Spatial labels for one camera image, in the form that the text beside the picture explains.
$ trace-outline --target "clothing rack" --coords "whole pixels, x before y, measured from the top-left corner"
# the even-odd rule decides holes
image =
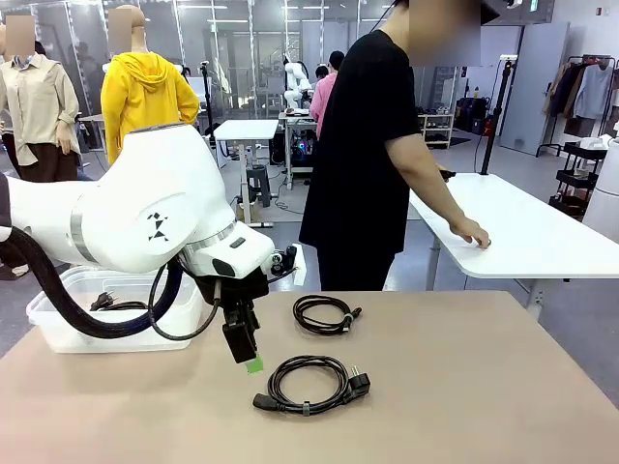
[[[612,68],[614,70],[616,70],[617,68],[617,60],[615,57],[610,56],[610,55],[575,55],[575,56],[571,56],[570,58],[568,58],[567,63],[570,63],[572,60],[580,60],[580,63],[587,63],[589,61],[594,61],[594,62],[598,62],[598,63],[592,63],[592,65],[595,64],[600,64],[599,62],[601,61],[607,61],[608,65],[610,66],[610,63],[612,62]],[[598,136],[602,135],[604,132],[604,126],[606,124],[606,120],[608,119],[608,115],[610,114],[610,107],[611,104],[610,102],[612,101],[612,85],[613,83],[613,79],[610,79],[610,86],[608,87],[608,95],[606,96],[606,104],[604,106],[604,114],[602,116],[602,121],[600,123],[600,129],[598,130]],[[557,150],[557,157],[561,154],[561,151],[563,150],[563,145],[558,144],[558,143],[552,143],[552,139],[554,138],[554,133],[557,129],[557,121],[558,121],[559,117],[554,116],[554,122],[552,124],[552,132],[550,133],[550,142],[549,143],[543,143],[542,145],[540,145],[538,147],[538,150],[535,154],[535,158],[539,158],[540,157],[540,150],[542,150],[542,148],[554,148]]]

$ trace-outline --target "beige shirt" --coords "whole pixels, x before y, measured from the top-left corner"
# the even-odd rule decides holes
[[[58,121],[70,127],[71,150],[79,154],[74,130],[79,103],[69,76],[57,61],[35,54],[20,69],[13,61],[0,65],[0,111],[9,105],[17,162],[37,162],[29,143],[56,143]]]

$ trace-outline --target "black t-shirt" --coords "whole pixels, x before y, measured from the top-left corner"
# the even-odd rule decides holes
[[[302,243],[403,250],[409,188],[385,142],[420,132],[413,79],[406,53],[380,30],[350,48],[324,115]]]

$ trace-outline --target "black logo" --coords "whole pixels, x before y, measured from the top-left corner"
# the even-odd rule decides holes
[[[148,241],[150,242],[153,239],[163,238],[166,242],[169,242],[167,237],[165,237],[165,234],[163,234],[163,232],[159,230],[162,227],[163,222],[167,220],[167,217],[164,217],[163,219],[161,219],[161,216],[159,213],[154,213],[153,215],[150,215],[148,219],[155,220],[155,231],[156,231],[155,235],[152,235],[148,238]]]

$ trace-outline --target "black pole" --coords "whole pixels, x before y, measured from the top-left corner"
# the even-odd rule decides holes
[[[211,94],[209,93],[209,79],[208,72],[206,70],[206,61],[200,63],[200,70],[202,71],[202,78],[204,79],[204,99],[206,100],[206,115],[209,118],[209,141],[211,148],[216,148],[215,143],[215,130],[213,129],[213,113],[211,112]]]
[[[499,117],[501,116],[501,112],[503,108],[501,107],[501,103],[505,98],[505,91],[507,90],[507,82],[510,78],[510,74],[512,73],[513,64],[511,61],[507,61],[505,63],[505,69],[503,70],[503,80],[501,81],[501,88],[499,90],[499,98],[496,102],[496,106],[494,107],[494,112],[492,119],[490,120],[490,135],[487,138],[486,145],[486,154],[484,155],[484,163],[482,164],[482,174],[483,176],[487,176],[487,166],[490,164],[490,157],[492,156],[492,147],[494,146],[494,139],[496,138],[496,129],[499,124]]]

